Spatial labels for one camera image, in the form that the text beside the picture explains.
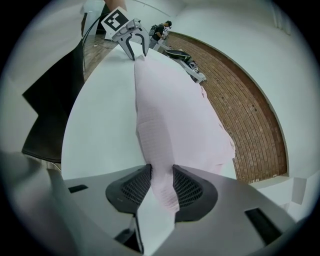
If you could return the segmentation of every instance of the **black and white square marker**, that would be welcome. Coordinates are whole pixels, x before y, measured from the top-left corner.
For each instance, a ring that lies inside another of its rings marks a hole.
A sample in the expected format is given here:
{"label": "black and white square marker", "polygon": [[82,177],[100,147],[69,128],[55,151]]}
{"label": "black and white square marker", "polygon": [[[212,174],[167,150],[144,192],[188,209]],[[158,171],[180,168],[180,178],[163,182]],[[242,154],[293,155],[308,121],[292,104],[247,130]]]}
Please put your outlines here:
{"label": "black and white square marker", "polygon": [[104,23],[107,24],[114,31],[120,29],[129,20],[122,14],[120,10],[116,10],[109,18],[107,18]]}

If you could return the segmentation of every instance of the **person wearing black shirt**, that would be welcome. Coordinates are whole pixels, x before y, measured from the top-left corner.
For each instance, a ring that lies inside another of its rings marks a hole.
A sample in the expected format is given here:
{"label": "person wearing black shirt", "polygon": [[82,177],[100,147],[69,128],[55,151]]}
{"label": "person wearing black shirt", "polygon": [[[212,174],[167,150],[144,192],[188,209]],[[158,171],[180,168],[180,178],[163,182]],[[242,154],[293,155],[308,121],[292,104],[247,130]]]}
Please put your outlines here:
{"label": "person wearing black shirt", "polygon": [[158,41],[162,38],[165,27],[171,27],[172,22],[170,20],[160,24],[154,31],[154,35],[151,37],[149,48],[153,49]]}

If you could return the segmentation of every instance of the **pink towel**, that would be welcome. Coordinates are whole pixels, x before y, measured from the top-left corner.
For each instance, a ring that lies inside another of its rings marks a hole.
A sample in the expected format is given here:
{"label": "pink towel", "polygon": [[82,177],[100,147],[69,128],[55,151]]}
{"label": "pink towel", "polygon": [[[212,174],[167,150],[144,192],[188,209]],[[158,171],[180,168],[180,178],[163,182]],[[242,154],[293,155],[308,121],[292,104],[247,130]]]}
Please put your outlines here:
{"label": "pink towel", "polygon": [[172,165],[219,174],[235,157],[235,145],[204,88],[184,70],[146,57],[135,61],[134,72],[137,132],[152,165],[151,187],[167,209],[177,212]]}

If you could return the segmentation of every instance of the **black shirt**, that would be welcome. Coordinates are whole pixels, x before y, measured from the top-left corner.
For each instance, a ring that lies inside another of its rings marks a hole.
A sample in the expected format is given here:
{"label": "black shirt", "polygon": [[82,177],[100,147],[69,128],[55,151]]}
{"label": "black shirt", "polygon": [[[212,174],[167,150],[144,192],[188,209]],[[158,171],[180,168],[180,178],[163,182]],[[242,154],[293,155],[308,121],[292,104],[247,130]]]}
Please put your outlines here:
{"label": "black shirt", "polygon": [[161,39],[161,37],[159,37],[156,33],[159,32],[161,35],[164,32],[165,26],[163,24],[160,24],[154,31],[154,35],[152,36],[152,38],[156,41],[159,41]]}

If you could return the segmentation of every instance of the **black slot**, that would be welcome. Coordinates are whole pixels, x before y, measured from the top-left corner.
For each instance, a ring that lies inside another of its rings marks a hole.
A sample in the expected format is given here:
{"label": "black slot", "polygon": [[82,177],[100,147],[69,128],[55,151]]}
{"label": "black slot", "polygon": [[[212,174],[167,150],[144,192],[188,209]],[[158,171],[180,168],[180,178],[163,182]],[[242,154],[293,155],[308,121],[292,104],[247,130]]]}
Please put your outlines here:
{"label": "black slot", "polygon": [[281,232],[259,208],[246,210],[244,213],[263,239],[265,245],[271,244],[281,236]]}
{"label": "black slot", "polygon": [[85,190],[87,189],[88,187],[86,185],[78,185],[78,186],[72,186],[72,187],[69,187],[69,191],[70,193],[76,193],[76,192],[79,192],[81,190]]}

